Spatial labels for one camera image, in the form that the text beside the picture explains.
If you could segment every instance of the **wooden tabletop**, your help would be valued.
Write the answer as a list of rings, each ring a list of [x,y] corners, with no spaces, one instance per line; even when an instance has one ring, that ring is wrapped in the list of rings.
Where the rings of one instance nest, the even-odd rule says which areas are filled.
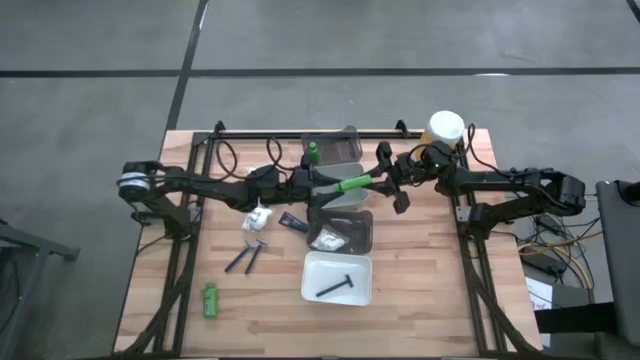
[[[170,131],[160,161],[186,167],[192,131]],[[238,158],[238,174],[269,164],[264,140],[229,141]],[[283,165],[299,161],[299,141],[283,140]],[[362,165],[377,164],[379,140],[362,140]],[[395,154],[406,152],[417,140],[389,140]],[[478,156],[495,164],[489,133],[477,130]],[[472,170],[485,170],[469,159]],[[222,175],[213,164],[211,176]],[[411,207],[397,215],[393,198],[370,192],[363,208],[374,216],[373,288],[370,305],[350,307],[311,303],[300,294],[305,237],[278,224],[283,211],[305,219],[305,206],[274,206],[274,214],[259,233],[270,246],[263,249],[249,277],[244,268],[250,256],[225,274],[225,266],[255,233],[241,230],[246,214],[224,203],[205,202],[202,232],[187,317],[183,356],[470,356],[476,354],[465,279],[450,199],[425,183],[406,187]],[[179,194],[172,194],[177,201]],[[504,200],[502,194],[478,193],[478,202]],[[162,235],[160,225],[147,227],[140,246]],[[500,306],[516,328],[541,348],[516,245],[510,236],[494,235],[488,254]],[[115,350],[126,348],[147,325],[160,304],[170,253],[170,240],[142,252],[135,261]],[[202,316],[206,283],[218,286],[217,319]],[[484,311],[485,327],[489,317]],[[169,320],[170,344],[175,316]],[[492,343],[491,332],[488,341]]]

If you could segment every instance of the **black handle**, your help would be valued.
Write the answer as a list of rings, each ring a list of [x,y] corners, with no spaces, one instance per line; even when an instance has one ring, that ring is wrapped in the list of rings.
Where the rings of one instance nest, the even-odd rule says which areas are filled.
[[[339,287],[343,287],[343,286],[345,286],[345,285],[347,285],[347,284],[349,284],[349,280],[345,280],[345,281],[341,282],[340,284],[335,284],[335,285],[333,285],[332,287],[330,287],[330,288],[328,288],[328,289],[325,289],[325,290],[322,290],[322,291],[320,291],[319,293],[317,293],[317,294],[316,294],[316,297],[320,297],[320,296],[322,296],[322,295],[324,295],[324,294],[326,294],[326,293],[330,293],[330,292],[332,292],[333,290],[335,290],[335,289],[337,289],[337,288],[339,288]]]
[[[244,250],[242,250],[242,252],[240,252],[240,254],[238,254],[238,256],[236,256],[236,258],[233,259],[233,261],[229,265],[227,265],[227,267],[224,269],[224,272],[231,271],[231,269],[233,269],[233,267],[236,266],[238,261],[240,261],[240,259],[242,259],[242,257],[245,256],[246,253],[249,252],[249,250],[251,250],[251,248],[248,247],[248,246],[246,248],[244,248]]]
[[[262,245],[258,246],[258,248],[256,249],[256,252],[253,253],[253,256],[251,257],[251,261],[249,261],[249,265],[247,265],[247,270],[244,271],[245,275],[249,275],[249,273],[251,272],[253,263],[256,261],[256,258],[258,257],[258,254],[260,253],[261,249],[262,249]]]

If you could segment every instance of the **green cylinder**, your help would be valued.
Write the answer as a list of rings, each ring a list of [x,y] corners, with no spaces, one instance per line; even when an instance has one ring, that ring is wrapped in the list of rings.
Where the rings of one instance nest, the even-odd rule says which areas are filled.
[[[218,288],[216,288],[216,284],[208,283],[204,289],[203,316],[205,319],[215,319],[218,316]]]
[[[318,158],[318,145],[315,142],[309,143],[309,155],[311,155],[311,162],[317,164]]]
[[[369,185],[373,182],[370,175],[362,175],[355,178],[343,180],[334,185],[335,191],[347,191]]]

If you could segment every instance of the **white paper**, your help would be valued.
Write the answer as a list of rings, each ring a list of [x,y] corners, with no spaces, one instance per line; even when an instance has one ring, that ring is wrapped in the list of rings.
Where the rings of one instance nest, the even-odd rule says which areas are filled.
[[[529,299],[533,310],[551,309],[551,300],[553,295],[553,286],[545,284],[538,280],[525,278],[527,280],[527,288],[529,289]],[[551,347],[551,335],[541,334],[542,345]]]

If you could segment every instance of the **concrete floor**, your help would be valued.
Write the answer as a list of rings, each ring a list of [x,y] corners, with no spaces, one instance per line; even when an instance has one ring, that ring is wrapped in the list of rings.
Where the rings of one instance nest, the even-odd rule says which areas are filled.
[[[177,69],[196,5],[0,0],[0,70]],[[639,36],[622,0],[222,0],[194,68],[640,66]],[[115,180],[157,157],[175,85],[0,79],[0,214],[82,247],[49,263],[23,359],[109,353],[139,233]],[[639,89],[640,76],[192,79],[178,128],[421,127],[449,109],[490,129],[501,167],[553,166],[592,193],[639,177]],[[568,222],[596,216],[590,203]],[[610,300],[601,239],[586,246]]]

